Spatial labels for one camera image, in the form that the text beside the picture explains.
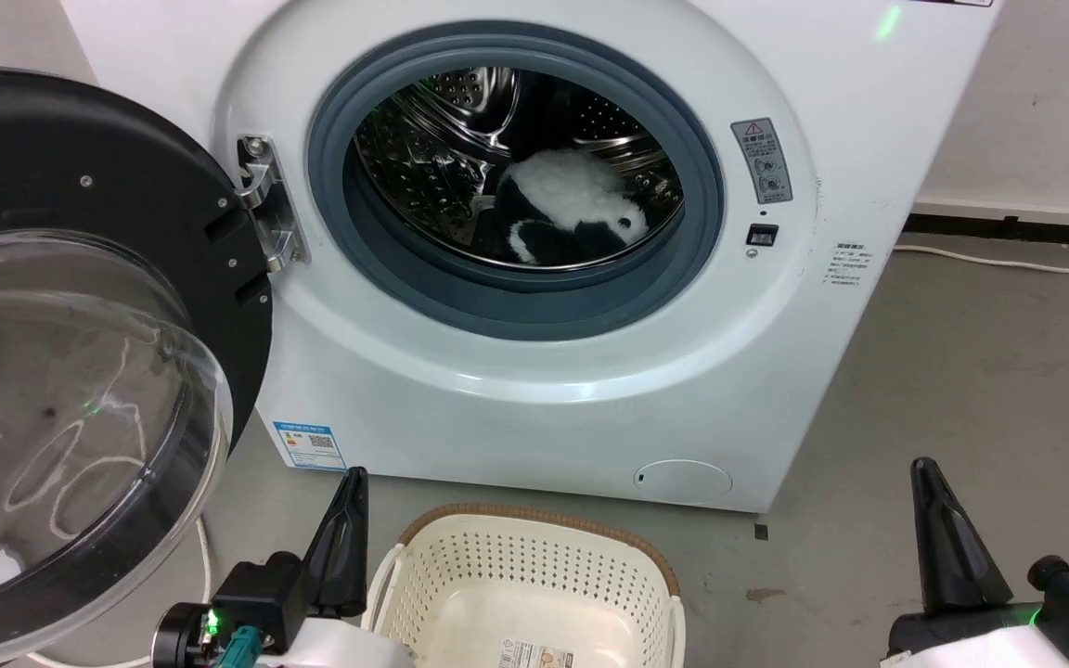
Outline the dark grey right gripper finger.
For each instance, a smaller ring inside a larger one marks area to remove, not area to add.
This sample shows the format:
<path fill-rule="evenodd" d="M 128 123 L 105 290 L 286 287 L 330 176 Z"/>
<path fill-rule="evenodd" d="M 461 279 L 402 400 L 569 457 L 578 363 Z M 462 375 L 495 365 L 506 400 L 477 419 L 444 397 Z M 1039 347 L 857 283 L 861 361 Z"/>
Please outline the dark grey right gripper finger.
<path fill-rule="evenodd" d="M 932 457 L 913 460 L 909 482 L 915 508 L 923 612 L 943 616 L 1009 604 L 1012 589 L 938 462 Z"/>

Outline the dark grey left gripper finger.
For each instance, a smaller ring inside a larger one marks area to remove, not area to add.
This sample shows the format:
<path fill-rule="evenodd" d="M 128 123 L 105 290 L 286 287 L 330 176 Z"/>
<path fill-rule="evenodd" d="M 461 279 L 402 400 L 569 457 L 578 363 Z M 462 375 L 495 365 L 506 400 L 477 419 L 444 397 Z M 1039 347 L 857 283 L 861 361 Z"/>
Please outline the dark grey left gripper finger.
<path fill-rule="evenodd" d="M 303 562 L 310 616 L 348 619 L 367 609 L 369 473 L 352 467 L 324 511 Z"/>

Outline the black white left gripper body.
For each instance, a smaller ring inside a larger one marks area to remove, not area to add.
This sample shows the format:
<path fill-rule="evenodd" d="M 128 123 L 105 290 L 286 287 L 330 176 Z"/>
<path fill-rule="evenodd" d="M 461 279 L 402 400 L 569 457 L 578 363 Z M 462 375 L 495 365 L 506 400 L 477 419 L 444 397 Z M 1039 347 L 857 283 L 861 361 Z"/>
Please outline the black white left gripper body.
<path fill-rule="evenodd" d="M 277 552 L 263 565 L 243 561 L 213 595 L 213 667 L 412 667 L 399 641 L 348 619 L 310 616 L 303 559 Z"/>

